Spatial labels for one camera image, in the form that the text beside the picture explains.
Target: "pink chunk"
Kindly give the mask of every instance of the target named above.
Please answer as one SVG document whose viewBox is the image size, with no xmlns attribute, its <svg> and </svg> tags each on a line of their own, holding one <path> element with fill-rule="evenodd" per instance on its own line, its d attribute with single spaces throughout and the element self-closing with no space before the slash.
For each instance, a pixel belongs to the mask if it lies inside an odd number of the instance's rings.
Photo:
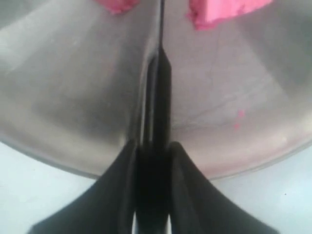
<svg viewBox="0 0 312 234">
<path fill-rule="evenodd" d="M 96 0 L 104 5 L 112 14 L 120 14 L 131 10 L 139 0 Z"/>
<path fill-rule="evenodd" d="M 188 17 L 197 30 L 214 27 L 219 22 L 250 13 L 272 0 L 189 0 Z"/>
</svg>

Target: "stainless steel bowl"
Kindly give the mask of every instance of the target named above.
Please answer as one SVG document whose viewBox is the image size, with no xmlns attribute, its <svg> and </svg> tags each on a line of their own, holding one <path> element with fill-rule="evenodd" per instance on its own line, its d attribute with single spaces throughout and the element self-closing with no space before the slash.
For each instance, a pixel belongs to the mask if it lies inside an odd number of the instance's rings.
<svg viewBox="0 0 312 234">
<path fill-rule="evenodd" d="M 1 2 L 1 140 L 59 167 L 102 174 L 135 128 L 158 4 L 142 0 L 112 16 L 92 0 Z M 167 1 L 173 140 L 207 177 L 259 168 L 311 142 L 309 7 L 276 0 L 197 32 L 187 2 Z"/>
</svg>

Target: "pink food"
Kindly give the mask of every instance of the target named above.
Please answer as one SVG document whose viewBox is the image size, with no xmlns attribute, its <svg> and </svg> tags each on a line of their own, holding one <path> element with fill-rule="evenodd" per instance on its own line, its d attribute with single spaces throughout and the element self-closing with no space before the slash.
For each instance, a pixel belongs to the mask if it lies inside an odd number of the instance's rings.
<svg viewBox="0 0 312 234">
<path fill-rule="evenodd" d="M 205 30 L 225 19 L 250 13 L 271 2 L 272 0 L 189 0 L 188 17 L 195 29 Z"/>
<path fill-rule="evenodd" d="M 139 3 L 139 0 L 96 0 L 104 5 L 112 14 L 129 11 Z"/>
</svg>

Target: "white surface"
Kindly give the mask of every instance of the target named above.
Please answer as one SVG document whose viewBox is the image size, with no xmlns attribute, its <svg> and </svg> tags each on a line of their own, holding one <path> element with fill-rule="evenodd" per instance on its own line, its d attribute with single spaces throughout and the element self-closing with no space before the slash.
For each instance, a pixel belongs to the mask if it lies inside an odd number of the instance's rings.
<svg viewBox="0 0 312 234">
<path fill-rule="evenodd" d="M 94 180 L 35 161 L 0 143 L 0 234 L 23 234 Z M 282 234 L 311 234 L 312 148 L 264 170 L 213 181 L 237 205 Z"/>
</svg>

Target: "metal surface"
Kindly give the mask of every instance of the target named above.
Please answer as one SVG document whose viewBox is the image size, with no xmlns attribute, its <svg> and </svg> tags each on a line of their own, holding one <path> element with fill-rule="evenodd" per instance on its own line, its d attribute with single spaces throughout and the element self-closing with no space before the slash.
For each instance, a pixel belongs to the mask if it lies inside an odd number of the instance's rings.
<svg viewBox="0 0 312 234">
<path fill-rule="evenodd" d="M 256 168 L 312 140 L 312 8 L 290 2 L 206 32 L 186 19 L 186 1 L 166 3 L 173 139 L 208 177 Z M 1 140 L 102 174 L 136 128 L 157 4 L 142 0 L 111 16 L 92 0 L 0 3 Z"/>
</svg>

